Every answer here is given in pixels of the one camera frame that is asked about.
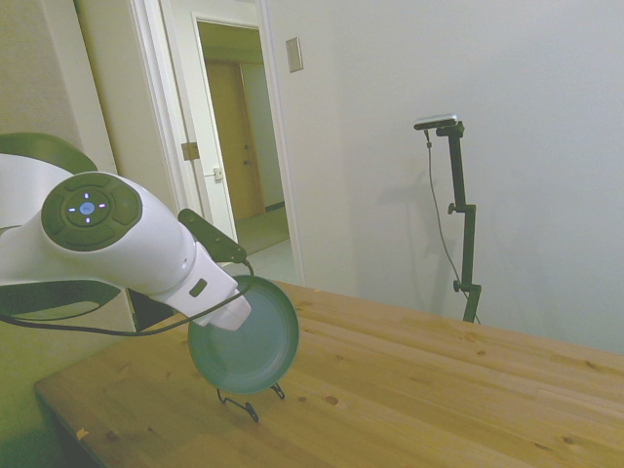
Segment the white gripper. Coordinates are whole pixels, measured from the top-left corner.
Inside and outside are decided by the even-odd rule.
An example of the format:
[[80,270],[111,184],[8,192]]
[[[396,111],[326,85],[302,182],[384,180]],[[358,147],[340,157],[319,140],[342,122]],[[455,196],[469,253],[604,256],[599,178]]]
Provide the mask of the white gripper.
[[187,250],[158,256],[156,272],[162,276],[159,290],[150,297],[163,302],[201,327],[212,325],[236,331],[252,308],[239,294],[237,282],[198,243]]

